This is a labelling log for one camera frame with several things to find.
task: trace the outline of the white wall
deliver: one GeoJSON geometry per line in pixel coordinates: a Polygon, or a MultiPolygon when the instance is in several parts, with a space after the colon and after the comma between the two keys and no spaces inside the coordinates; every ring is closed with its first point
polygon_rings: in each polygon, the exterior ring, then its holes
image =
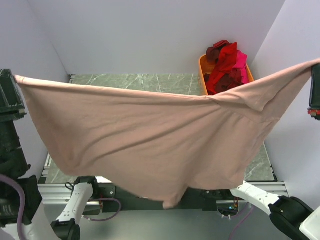
{"type": "MultiPolygon", "coordinates": [[[[261,78],[320,57],[320,0],[287,0],[254,59],[261,78]]],[[[307,114],[311,82],[269,135],[266,147],[291,196],[320,206],[320,122],[307,114]]]]}
{"type": "MultiPolygon", "coordinates": [[[[0,69],[36,79],[66,82],[68,75],[27,0],[0,2],[0,69]]],[[[21,145],[32,165],[28,175],[41,175],[47,150],[27,115],[15,122],[21,145]]]]}
{"type": "Polygon", "coordinates": [[[69,74],[197,73],[215,42],[251,62],[285,0],[29,0],[69,74]]]}

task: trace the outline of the red clothing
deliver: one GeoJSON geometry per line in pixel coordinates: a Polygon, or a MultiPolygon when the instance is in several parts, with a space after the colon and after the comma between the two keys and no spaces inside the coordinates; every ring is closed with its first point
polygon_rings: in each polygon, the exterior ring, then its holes
{"type": "Polygon", "coordinates": [[[232,69],[230,74],[223,75],[216,83],[214,86],[215,93],[219,94],[243,85],[241,79],[241,71],[239,69],[232,69]]]}
{"type": "Polygon", "coordinates": [[[207,62],[217,63],[221,49],[227,45],[230,45],[230,43],[227,40],[222,40],[209,47],[205,54],[207,62]]]}
{"type": "Polygon", "coordinates": [[[232,68],[237,62],[237,42],[224,46],[219,54],[218,61],[210,74],[209,80],[206,82],[206,88],[210,95],[217,94],[216,85],[225,75],[232,72],[232,68]]]}

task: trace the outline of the pile of clothes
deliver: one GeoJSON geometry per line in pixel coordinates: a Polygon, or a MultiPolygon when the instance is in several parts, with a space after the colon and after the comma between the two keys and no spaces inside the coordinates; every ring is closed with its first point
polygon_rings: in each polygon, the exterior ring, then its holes
{"type": "Polygon", "coordinates": [[[206,60],[215,64],[212,73],[204,75],[209,95],[249,83],[247,55],[237,50],[237,42],[229,43],[227,40],[217,42],[207,49],[206,60]]]}

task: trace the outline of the pink clothing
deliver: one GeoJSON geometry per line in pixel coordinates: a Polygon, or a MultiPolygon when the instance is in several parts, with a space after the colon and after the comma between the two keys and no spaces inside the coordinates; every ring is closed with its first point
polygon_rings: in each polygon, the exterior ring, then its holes
{"type": "Polygon", "coordinates": [[[241,82],[243,84],[248,84],[249,83],[249,78],[247,74],[247,55],[241,52],[240,50],[237,51],[237,56],[236,56],[236,63],[233,66],[232,69],[240,69],[241,71],[241,76],[242,80],[241,82]]]}
{"type": "Polygon", "coordinates": [[[65,174],[103,176],[171,208],[187,187],[241,185],[246,167],[318,63],[320,58],[213,96],[21,76],[16,81],[39,135],[65,174]]]}

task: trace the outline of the orange bin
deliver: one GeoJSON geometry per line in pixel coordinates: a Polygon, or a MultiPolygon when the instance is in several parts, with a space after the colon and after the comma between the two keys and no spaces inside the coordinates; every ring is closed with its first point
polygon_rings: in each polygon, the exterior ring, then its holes
{"type": "MultiPolygon", "coordinates": [[[[214,70],[215,66],[216,66],[216,64],[207,62],[206,55],[203,55],[202,57],[199,58],[198,83],[202,89],[202,92],[201,92],[202,95],[208,95],[208,91],[207,91],[206,83],[205,83],[205,74],[211,74],[212,71],[214,70]]],[[[252,73],[248,67],[248,64],[246,65],[246,72],[248,74],[249,81],[253,82],[254,77],[252,76],[252,73]]]]}

